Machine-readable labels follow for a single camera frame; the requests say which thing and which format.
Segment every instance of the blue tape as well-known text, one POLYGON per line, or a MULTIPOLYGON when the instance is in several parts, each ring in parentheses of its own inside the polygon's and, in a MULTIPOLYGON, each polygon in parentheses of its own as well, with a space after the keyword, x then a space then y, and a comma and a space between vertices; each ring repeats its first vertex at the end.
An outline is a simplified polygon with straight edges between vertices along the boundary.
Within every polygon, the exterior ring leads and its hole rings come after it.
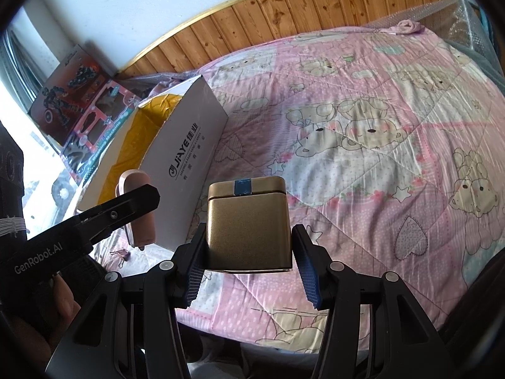
POLYGON ((251 195, 252 192, 251 179, 238 179, 234 182, 234 196, 251 195))

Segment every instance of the bedsheet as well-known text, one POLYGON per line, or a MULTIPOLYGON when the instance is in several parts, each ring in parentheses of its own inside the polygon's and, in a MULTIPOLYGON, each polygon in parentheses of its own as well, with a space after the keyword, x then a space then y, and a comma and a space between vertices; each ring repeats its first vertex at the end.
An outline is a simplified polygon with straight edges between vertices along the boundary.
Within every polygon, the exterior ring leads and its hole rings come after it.
MULTIPOLYGON (((397 272, 437 328, 505 246, 505 99, 430 30, 406 21, 301 34, 200 72, 229 120, 190 235, 206 220, 211 183, 282 176, 292 225, 304 224, 356 272, 397 272)), ((166 253, 136 255, 141 268, 166 253)), ((307 301, 295 267, 206 271, 198 298, 177 316, 235 340, 317 352, 327 313, 307 301)))

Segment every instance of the toy box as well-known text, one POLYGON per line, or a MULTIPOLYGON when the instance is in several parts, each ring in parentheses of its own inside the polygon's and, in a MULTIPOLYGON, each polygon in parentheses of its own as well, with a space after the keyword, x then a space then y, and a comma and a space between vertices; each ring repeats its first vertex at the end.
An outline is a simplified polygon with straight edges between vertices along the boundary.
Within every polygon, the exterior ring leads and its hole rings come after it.
POLYGON ((95 171, 103 151, 139 102, 139 97, 112 80, 95 95, 71 131, 61 155, 77 184, 95 171))
POLYGON ((228 115, 201 75, 166 92, 182 98, 151 143, 140 169, 160 193, 160 205, 154 211, 156 244, 176 250, 186 242, 228 115))
POLYGON ((48 78, 28 113, 42 132, 64 145, 109 78, 102 67, 76 45, 48 78))

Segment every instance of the tin box lid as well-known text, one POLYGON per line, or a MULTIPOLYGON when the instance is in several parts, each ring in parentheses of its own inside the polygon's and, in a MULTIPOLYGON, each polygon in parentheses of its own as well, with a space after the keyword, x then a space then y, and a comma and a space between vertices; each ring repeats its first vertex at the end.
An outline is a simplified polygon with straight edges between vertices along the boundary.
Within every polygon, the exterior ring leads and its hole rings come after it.
POLYGON ((258 195, 269 192, 286 193, 284 178, 271 176, 216 182, 209 187, 208 199, 228 196, 258 195))

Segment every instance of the wooden headboard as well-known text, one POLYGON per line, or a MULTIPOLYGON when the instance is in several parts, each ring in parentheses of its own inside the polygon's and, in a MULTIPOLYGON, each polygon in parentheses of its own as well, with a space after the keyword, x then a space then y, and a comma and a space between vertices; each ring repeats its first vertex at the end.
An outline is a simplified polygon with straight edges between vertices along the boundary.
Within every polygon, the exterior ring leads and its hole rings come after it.
POLYGON ((171 30, 137 55, 120 78, 197 69, 213 59, 299 33, 361 26, 439 0, 233 0, 171 30))

